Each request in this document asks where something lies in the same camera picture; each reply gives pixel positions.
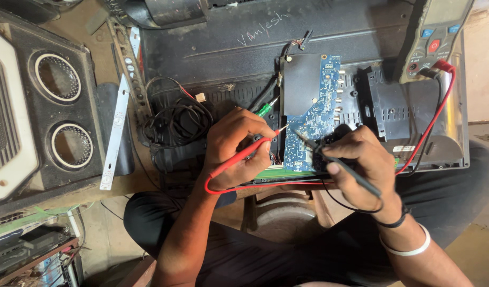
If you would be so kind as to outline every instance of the white bangle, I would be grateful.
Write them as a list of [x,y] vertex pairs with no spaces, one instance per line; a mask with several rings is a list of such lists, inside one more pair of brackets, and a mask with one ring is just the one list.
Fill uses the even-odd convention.
[[393,253],[395,255],[400,255],[400,256],[413,256],[413,255],[416,255],[416,254],[420,254],[421,252],[425,251],[428,248],[428,245],[431,243],[431,235],[429,234],[428,230],[425,228],[425,226],[423,226],[421,224],[420,224],[420,226],[423,229],[423,231],[425,232],[425,243],[423,243],[423,245],[420,248],[416,249],[416,250],[406,251],[406,252],[396,251],[396,250],[393,250],[393,249],[389,248],[388,246],[386,246],[386,244],[384,244],[384,242],[382,241],[382,238],[381,238],[381,235],[380,234],[379,234],[379,240],[381,241],[382,246],[386,250],[388,250],[388,252]]

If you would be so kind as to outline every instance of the speaker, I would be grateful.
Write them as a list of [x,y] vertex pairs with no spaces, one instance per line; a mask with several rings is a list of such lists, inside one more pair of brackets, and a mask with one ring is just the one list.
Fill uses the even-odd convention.
[[0,200],[100,177],[90,52],[0,10]]

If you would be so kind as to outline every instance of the blue circuit board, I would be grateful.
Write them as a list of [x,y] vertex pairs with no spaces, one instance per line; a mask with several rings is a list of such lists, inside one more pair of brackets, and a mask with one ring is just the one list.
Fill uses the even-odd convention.
[[329,141],[335,130],[335,99],[337,98],[340,56],[321,55],[319,97],[303,115],[287,116],[284,169],[293,171],[323,171],[326,163],[294,133],[298,130],[312,140]]

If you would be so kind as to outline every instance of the black wrist band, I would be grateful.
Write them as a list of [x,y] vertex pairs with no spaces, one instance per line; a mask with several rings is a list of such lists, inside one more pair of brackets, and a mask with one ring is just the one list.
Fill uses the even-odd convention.
[[404,220],[406,219],[406,214],[408,213],[411,213],[411,210],[407,208],[407,206],[402,202],[402,216],[399,220],[397,220],[396,222],[394,223],[391,223],[391,224],[386,224],[386,223],[382,223],[380,221],[378,221],[377,219],[375,219],[374,217],[372,217],[374,219],[374,221],[378,224],[378,225],[381,225],[381,226],[384,226],[386,228],[396,228],[396,227],[399,227],[403,222]]

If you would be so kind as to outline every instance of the red power button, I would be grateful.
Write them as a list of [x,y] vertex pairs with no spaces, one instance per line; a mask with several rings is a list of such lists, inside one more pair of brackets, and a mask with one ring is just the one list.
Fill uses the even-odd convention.
[[432,43],[428,46],[428,52],[433,53],[439,48],[439,40],[434,40]]

